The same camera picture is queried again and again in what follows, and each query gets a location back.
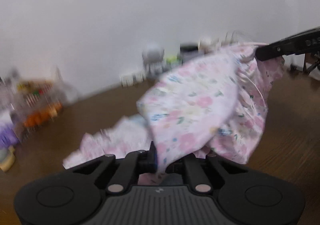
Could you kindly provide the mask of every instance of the yellow object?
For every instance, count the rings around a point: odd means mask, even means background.
[[[0,169],[2,171],[6,172],[7,170],[9,170],[13,165],[14,161],[16,160],[16,157],[14,156],[13,152],[14,152],[14,148],[13,146],[10,146],[8,155],[2,162],[0,162]]]

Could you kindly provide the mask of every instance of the pink floral cloth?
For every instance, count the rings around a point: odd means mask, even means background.
[[[138,101],[158,156],[158,170],[194,152],[210,151],[240,164],[258,145],[272,82],[283,59],[254,58],[256,43],[221,48],[161,76]]]

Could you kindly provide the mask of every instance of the wood grain surface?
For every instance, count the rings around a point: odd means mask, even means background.
[[[16,150],[17,160],[0,172],[0,224],[20,224],[13,199],[24,184],[63,170],[62,160],[78,149],[85,132],[113,126],[137,113],[135,102],[151,86],[115,88],[78,102],[31,135]],[[299,225],[320,221],[320,83],[287,74],[269,95],[265,133],[248,166],[296,184],[306,207]]]

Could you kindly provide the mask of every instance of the silver screw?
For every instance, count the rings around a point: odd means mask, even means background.
[[[197,192],[208,192],[211,190],[211,186],[207,184],[198,184],[195,189]]]
[[[114,193],[123,191],[123,189],[124,187],[121,184],[117,184],[117,183],[114,183],[108,186],[108,191],[114,192]]]

